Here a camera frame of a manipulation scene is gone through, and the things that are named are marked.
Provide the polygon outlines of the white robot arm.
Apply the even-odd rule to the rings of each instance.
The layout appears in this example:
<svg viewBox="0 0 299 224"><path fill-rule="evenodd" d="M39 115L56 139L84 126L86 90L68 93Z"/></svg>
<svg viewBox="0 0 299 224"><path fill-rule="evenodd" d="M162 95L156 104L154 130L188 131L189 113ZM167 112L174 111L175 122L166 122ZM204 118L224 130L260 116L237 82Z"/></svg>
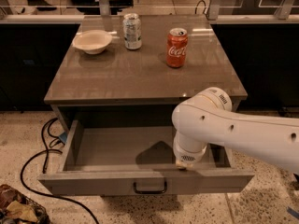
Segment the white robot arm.
<svg viewBox="0 0 299 224"><path fill-rule="evenodd" d="M199 162L206 145L215 144L299 174L299 119L235 113L228 94L211 87L177 105L172 122L182 166Z"/></svg>

